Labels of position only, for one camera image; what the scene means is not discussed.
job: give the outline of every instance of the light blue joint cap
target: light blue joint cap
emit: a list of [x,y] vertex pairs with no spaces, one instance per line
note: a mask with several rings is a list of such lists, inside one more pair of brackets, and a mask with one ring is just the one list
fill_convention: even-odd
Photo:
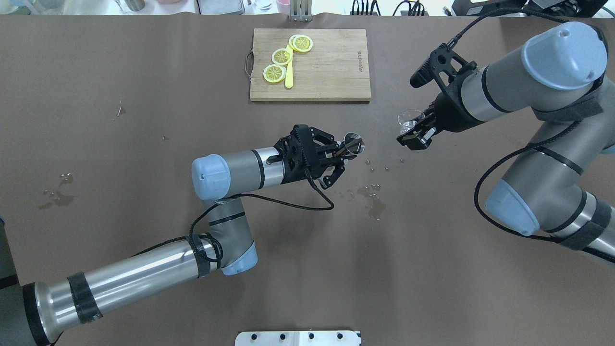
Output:
[[244,254],[241,255],[241,257],[236,259],[235,262],[222,268],[222,273],[224,273],[224,275],[235,275],[243,273],[246,270],[254,267],[257,262],[258,256],[256,255],[256,246],[254,245],[254,242],[252,242],[250,248],[245,251]]
[[521,48],[525,70],[556,90],[576,90],[606,69],[605,44],[591,26],[568,22],[529,39]]
[[602,151],[603,154],[615,154],[615,144]]
[[194,160],[192,184],[196,195],[204,201],[226,196],[231,187],[231,171],[224,158],[211,154]]
[[538,219],[530,207],[503,179],[500,179],[487,198],[485,208],[508,227],[525,236],[540,229]]

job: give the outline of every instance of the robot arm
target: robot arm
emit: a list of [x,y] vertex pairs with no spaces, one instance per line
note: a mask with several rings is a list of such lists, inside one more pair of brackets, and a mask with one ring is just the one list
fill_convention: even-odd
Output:
[[[451,46],[433,51],[410,79],[413,87],[434,79],[442,93],[397,140],[423,150],[442,131],[461,132],[532,107],[545,123],[499,181],[486,209],[524,236],[544,230],[571,249],[615,256],[615,211],[576,185],[600,153],[615,151],[615,85],[603,76],[603,38],[583,23],[565,23],[482,69]],[[451,60],[462,68],[455,70]],[[569,133],[533,147],[564,130]]]
[[[257,261],[256,250],[238,198],[241,193],[303,179],[311,184],[317,179],[322,188],[331,187],[348,161],[363,148],[357,134],[350,133],[338,142],[314,127],[296,125],[274,147],[196,159],[192,178],[197,195],[209,211],[204,214],[209,232],[171,239],[131,258],[79,272],[54,284],[19,285],[0,219],[0,345],[49,345],[68,328],[93,322],[218,268],[225,275],[252,268]],[[325,176],[329,167],[333,172]]]

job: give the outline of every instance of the metal plate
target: metal plate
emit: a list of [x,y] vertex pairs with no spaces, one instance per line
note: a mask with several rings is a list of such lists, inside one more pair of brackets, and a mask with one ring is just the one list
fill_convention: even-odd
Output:
[[235,346],[360,346],[360,331],[241,332]]
[[242,0],[200,0],[201,14],[243,14],[245,12]]

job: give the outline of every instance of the cutting board handle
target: cutting board handle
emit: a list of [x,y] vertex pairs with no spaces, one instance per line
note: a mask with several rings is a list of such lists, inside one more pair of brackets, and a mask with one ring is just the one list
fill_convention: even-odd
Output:
[[[250,67],[250,71],[248,72],[248,64],[250,62],[250,60],[252,60],[252,66]],[[248,53],[248,55],[245,56],[245,65],[244,65],[244,71],[245,74],[248,75],[248,80],[252,80],[252,70],[254,69],[254,48],[250,48],[250,52]]]

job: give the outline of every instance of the yellow knife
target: yellow knife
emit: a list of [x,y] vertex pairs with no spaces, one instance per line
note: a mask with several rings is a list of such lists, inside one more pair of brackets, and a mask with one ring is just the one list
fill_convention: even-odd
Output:
[[293,80],[293,52],[295,50],[290,46],[290,44],[286,45],[286,49],[290,51],[290,60],[288,61],[288,65],[286,65],[286,79],[284,79],[284,86],[287,89],[290,89],[295,83]]

